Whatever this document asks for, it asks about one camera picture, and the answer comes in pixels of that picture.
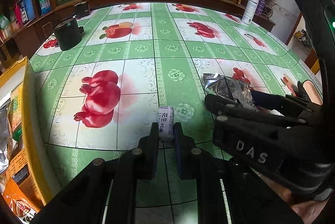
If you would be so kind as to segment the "operator right hand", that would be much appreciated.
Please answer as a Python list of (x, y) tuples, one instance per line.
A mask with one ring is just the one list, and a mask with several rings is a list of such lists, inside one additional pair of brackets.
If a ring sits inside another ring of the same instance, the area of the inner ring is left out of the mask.
[(298, 97), (322, 106), (322, 98), (318, 93), (315, 85), (310, 80), (306, 80), (304, 82), (298, 81), (297, 87)]

